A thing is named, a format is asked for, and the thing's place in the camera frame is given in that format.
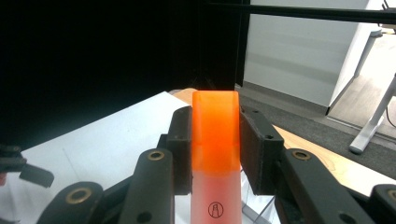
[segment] black curtain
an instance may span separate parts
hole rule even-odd
[[[207,10],[205,2],[171,0],[171,71],[198,90],[233,90],[243,82],[249,14]]]
[[[32,147],[173,88],[166,1],[0,5],[0,143]]]

